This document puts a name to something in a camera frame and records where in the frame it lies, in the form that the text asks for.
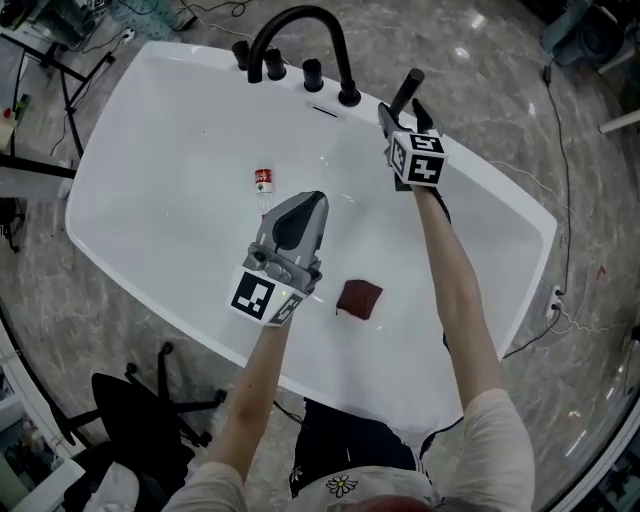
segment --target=white sleeve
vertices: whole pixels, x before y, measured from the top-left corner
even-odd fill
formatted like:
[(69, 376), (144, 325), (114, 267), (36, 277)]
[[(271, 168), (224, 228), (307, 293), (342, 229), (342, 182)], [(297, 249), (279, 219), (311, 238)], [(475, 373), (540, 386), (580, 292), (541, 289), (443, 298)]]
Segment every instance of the white sleeve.
[(247, 512), (242, 479), (226, 464), (203, 464), (162, 512)]
[(451, 484), (451, 497), (475, 505), (500, 512), (531, 510), (533, 450), (506, 391), (486, 391), (467, 406), (462, 457)]

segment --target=red sponge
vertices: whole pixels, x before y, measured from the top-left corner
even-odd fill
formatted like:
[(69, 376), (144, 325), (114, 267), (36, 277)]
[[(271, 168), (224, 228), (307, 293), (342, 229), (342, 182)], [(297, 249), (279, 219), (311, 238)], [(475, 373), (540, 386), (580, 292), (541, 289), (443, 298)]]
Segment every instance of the red sponge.
[(347, 281), (344, 283), (336, 309), (342, 309), (362, 320), (369, 320), (381, 293), (382, 288), (368, 281), (362, 279)]

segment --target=person's arm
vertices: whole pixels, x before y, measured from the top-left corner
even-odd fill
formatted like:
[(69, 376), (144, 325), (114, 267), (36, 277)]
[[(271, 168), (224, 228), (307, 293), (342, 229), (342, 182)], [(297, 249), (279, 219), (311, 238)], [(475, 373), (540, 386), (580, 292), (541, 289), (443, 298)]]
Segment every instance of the person's arm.
[(282, 327), (262, 329), (233, 391), (227, 423), (207, 456), (234, 468), (243, 482), (269, 421), (290, 326), (291, 318)]
[(484, 391), (502, 388), (500, 367), (482, 311), (478, 279), (440, 203), (413, 187), (427, 243), (438, 316), (447, 335), (463, 409)]

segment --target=marble floor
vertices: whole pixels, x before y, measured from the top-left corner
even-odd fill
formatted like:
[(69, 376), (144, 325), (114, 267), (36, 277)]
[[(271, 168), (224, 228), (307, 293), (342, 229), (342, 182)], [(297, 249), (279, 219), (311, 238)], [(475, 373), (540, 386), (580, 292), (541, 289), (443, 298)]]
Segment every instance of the marble floor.
[[(201, 0), (213, 6), (213, 0)], [(243, 16), (229, 7), (203, 12), (184, 33), (187, 42), (230, 48), (233, 32), (255, 35), (275, 13), (304, 0), (254, 0)], [(519, 2), (509, 0), (314, 0), (340, 19), (356, 82), (390, 101), (407, 70), (426, 74), (419, 97), (436, 110), (447, 133), (491, 162), (526, 170), (536, 179), (497, 164), (558, 220), (556, 240), (543, 279), (512, 349), (545, 329), (543, 311), (552, 285), (565, 276), (569, 245), (567, 186), (558, 127), (540, 73), (549, 56), (538, 38), (544, 25)], [(108, 41), (122, 27), (106, 19), (92, 44)], [(328, 33), (315, 22), (291, 24), (275, 39), (293, 65), (317, 57), (325, 75), (338, 78)], [(109, 94), (144, 44), (136, 38), (117, 50), (117, 60), (96, 79), (76, 119), (86, 143)], [(65, 62), (87, 71), (101, 50), (69, 54)], [(64, 112), (57, 77), (30, 66), (24, 87), (33, 102), (18, 140), (46, 154), (63, 132)], [(620, 115), (612, 88), (587, 66), (554, 69), (551, 92), (562, 119), (570, 162), (572, 237), (568, 314), (526, 350), (502, 363), (513, 400), (529, 430), (538, 468), (534, 508), (541, 509), (584, 468), (628, 406), (620, 371), (630, 348), (628, 332), (637, 320), (640, 207), (636, 175), (640, 140), (626, 128), (607, 136), (597, 125)], [(77, 158), (67, 134), (56, 149), (61, 159)], [(208, 351), (153, 314), (98, 270), (69, 241), (65, 203), (31, 202), (22, 251), (0, 244), (0, 298), (33, 368), (69, 415), (92, 408), (90, 376), (122, 375), (128, 361), (153, 382), (155, 354), (169, 339), (171, 394), (204, 400), (213, 387), (232, 388), (237, 367)], [(637, 365), (632, 353), (632, 367)], [(635, 382), (635, 372), (629, 383)], [(301, 397), (281, 390), (279, 399), (302, 412)], [(192, 413), (198, 429), (225, 418)], [(99, 422), (86, 429), (104, 438)], [(298, 432), (274, 410), (249, 477), (252, 510), (281, 509), (288, 499), (288, 470)], [(457, 462), (461, 427), (441, 434), (426, 455), (430, 475), (446, 490)]]

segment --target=black and white marker cube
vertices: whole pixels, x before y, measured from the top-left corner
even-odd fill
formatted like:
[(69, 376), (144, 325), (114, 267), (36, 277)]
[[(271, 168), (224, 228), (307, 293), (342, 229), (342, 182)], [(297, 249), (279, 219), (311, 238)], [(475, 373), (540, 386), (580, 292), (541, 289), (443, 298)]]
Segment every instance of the black and white marker cube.
[(261, 325), (280, 327), (307, 296), (264, 273), (238, 266), (227, 306)]
[(440, 137), (412, 132), (393, 133), (389, 164), (407, 185), (437, 185), (448, 158)]

